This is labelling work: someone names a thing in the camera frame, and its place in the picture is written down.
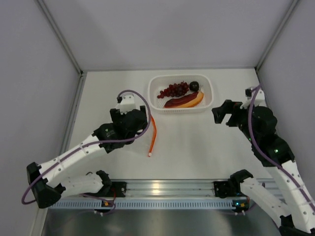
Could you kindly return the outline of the clear zip top bag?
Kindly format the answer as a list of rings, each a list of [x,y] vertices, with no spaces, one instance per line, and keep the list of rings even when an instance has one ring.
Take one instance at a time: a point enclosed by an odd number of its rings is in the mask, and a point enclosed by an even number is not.
[[[131,144],[129,150],[132,153],[139,154],[140,156],[152,157],[157,133],[158,131],[155,119],[151,116],[151,123],[148,130],[143,136]]]

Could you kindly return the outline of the fake orange food piece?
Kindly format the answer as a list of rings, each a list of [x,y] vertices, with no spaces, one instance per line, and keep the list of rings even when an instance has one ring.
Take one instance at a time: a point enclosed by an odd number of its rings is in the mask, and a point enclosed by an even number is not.
[[[201,91],[194,92],[188,95],[185,95],[180,98],[172,98],[168,100],[164,108],[166,109],[177,109],[177,108],[191,108],[198,105],[204,98],[204,93]]]

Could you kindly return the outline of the fake black food piece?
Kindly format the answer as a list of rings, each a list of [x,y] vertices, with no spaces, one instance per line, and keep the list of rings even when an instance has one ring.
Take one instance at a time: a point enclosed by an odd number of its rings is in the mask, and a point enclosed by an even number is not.
[[[197,92],[200,90],[200,85],[197,81],[193,81],[189,84],[189,89],[193,92]]]

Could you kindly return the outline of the fake purple grapes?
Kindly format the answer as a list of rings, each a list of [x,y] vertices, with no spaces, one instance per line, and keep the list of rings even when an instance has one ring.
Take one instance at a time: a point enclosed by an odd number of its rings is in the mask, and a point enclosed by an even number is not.
[[[167,88],[164,88],[159,91],[157,98],[163,99],[168,97],[182,97],[186,95],[189,91],[189,84],[186,82],[173,83],[170,84]]]

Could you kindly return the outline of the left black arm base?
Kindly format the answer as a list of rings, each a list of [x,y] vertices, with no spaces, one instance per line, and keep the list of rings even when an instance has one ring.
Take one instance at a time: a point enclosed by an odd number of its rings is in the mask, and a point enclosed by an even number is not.
[[[106,198],[125,198],[126,197],[127,182],[113,181],[108,192],[104,195]]]

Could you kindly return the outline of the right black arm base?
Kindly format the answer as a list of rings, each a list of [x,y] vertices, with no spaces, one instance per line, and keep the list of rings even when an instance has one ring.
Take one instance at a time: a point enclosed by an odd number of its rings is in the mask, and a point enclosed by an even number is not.
[[[236,190],[230,181],[214,181],[215,196],[219,198],[235,197]]]

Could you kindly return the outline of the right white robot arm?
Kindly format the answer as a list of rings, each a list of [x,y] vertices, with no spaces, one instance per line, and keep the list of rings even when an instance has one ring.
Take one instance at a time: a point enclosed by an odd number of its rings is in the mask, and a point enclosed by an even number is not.
[[[214,183],[220,198],[246,196],[263,209],[283,236],[315,234],[315,202],[299,174],[295,157],[287,142],[276,134],[277,119],[262,106],[244,108],[241,102],[226,100],[212,109],[214,121],[220,124],[230,114],[229,127],[237,127],[249,140],[254,156],[272,176],[283,201],[270,193],[247,170],[233,173],[226,181]]]

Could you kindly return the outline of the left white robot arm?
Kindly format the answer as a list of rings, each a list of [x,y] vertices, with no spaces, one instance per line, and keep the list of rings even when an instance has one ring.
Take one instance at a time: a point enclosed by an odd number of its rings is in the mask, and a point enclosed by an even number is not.
[[[99,170],[83,176],[73,174],[95,158],[130,145],[149,128],[151,112],[145,106],[121,114],[110,111],[111,123],[104,123],[84,141],[62,155],[42,164],[27,166],[28,190],[39,208],[48,208],[62,198],[85,195],[92,198],[107,196],[113,188],[109,175]]]

